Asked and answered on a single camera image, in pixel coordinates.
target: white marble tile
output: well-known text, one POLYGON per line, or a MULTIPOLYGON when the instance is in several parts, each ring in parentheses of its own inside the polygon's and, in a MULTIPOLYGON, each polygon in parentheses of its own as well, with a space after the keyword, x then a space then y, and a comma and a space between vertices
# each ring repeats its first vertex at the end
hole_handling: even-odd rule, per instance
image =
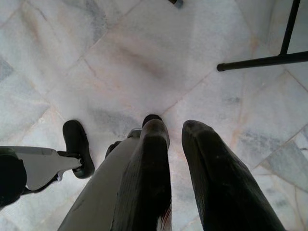
POLYGON ((275 0, 235 0, 241 9, 252 33, 262 42, 268 40, 275 0))
POLYGON ((44 219, 34 230, 52 231, 58 230, 66 214, 73 205, 73 201, 68 199, 63 205, 59 206, 49 217, 44 219))
POLYGON ((114 0, 123 15, 127 14, 133 7, 135 7, 141 0, 114 0))
POLYGON ((53 29, 27 2, 0 28, 0 55, 42 93, 62 77, 67 59, 53 29))
POLYGON ((290 0, 277 0, 272 10, 272 21, 269 31, 269 51, 273 55, 280 53, 292 2, 290 0))
POLYGON ((193 0, 178 10, 165 0, 146 0, 110 30, 86 60, 98 78, 129 96, 132 106, 162 112, 219 61, 249 43, 249 29, 235 2, 193 0))
POLYGON ((298 188, 295 188, 295 190, 296 190, 296 201, 297 201, 298 211, 302 218, 302 222, 306 226, 306 230, 307 230, 308 229, 308 193, 298 188))
POLYGON ((172 191, 172 229, 182 230, 199 214, 181 143, 170 140, 168 158, 172 191))
POLYGON ((107 32, 109 21, 114 24, 121 16, 112 0, 30 2, 51 27, 59 44, 59 50, 54 55, 60 55, 57 59, 65 68, 70 67, 107 32))
POLYGON ((22 0, 0 0, 0 26, 18 9, 22 0))
POLYGON ((262 166, 308 191, 308 160, 293 141, 270 155, 262 166))
POLYGON ((293 185, 275 175, 255 179, 286 230, 303 231, 293 185))
POLYGON ((307 62, 286 64, 285 68, 291 73, 294 78, 308 91, 308 65, 307 62))
POLYGON ((66 151, 62 134, 64 122, 54 107, 49 108, 27 132, 19 145, 66 151))
POLYGON ((142 124, 143 118, 133 112, 126 99, 107 88, 83 60, 47 98, 65 121, 77 119, 81 122, 96 167, 103 161, 110 144, 123 140, 131 129, 142 124))
POLYGON ((5 207, 1 213, 20 228, 35 230, 56 208, 82 189, 88 180, 75 177, 72 171, 65 172, 63 180, 50 185, 40 193, 22 196, 17 202, 5 207))
POLYGON ((203 227, 200 218, 197 217, 191 221, 187 226, 185 226, 181 231, 203 231, 203 227))
POLYGON ((0 215, 0 228, 1 230, 8 231, 19 231, 20 229, 11 221, 9 221, 5 216, 0 215))
POLYGON ((8 69, 0 82, 0 143, 17 145, 49 104, 23 76, 8 69))
POLYGON ((235 153, 252 167, 259 164, 308 122, 306 105, 308 93, 287 72, 246 97, 235 153))
MULTIPOLYGON (((263 43, 255 45, 252 53, 253 59, 271 56, 269 50, 263 43)), ((285 72, 282 65, 249 68, 245 73, 245 97, 258 94, 258 92, 277 82, 285 72)))

